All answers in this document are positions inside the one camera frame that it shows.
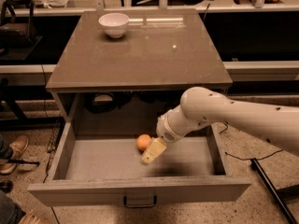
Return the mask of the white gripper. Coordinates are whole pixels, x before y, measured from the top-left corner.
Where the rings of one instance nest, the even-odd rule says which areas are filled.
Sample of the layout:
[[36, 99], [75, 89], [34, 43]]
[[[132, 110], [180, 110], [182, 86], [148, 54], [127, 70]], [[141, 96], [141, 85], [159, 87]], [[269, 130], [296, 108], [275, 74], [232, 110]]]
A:
[[177, 134], [170, 127], [168, 114], [161, 115], [157, 119], [156, 133], [160, 138], [152, 138], [149, 141], [146, 150], [140, 158], [142, 165], [149, 165], [158, 158], [166, 150], [166, 143], [175, 143], [183, 138], [181, 134]]

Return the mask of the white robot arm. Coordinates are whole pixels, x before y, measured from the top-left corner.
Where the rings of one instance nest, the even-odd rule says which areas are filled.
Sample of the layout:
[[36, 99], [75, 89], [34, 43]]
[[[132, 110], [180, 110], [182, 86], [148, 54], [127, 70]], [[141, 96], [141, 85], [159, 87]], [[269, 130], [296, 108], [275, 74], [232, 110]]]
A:
[[157, 136], [140, 163], [154, 162], [168, 145], [188, 133], [222, 122], [299, 156], [299, 108], [236, 101], [203, 87], [186, 90], [179, 105], [158, 118]]

